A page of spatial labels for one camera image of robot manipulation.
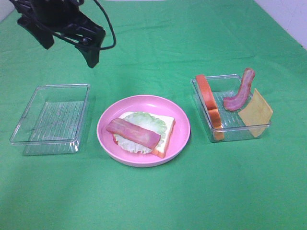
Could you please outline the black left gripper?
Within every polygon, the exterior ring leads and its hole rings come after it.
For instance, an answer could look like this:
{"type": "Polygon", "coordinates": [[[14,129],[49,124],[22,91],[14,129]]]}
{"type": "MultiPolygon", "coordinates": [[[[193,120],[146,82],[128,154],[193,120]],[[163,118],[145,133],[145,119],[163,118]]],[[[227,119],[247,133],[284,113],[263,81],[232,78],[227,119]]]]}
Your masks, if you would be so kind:
{"type": "Polygon", "coordinates": [[[11,3],[21,14],[17,24],[43,48],[51,48],[53,37],[57,37],[75,45],[88,67],[97,65],[100,51],[91,47],[100,47],[106,33],[79,10],[83,0],[12,0],[11,3]]]}

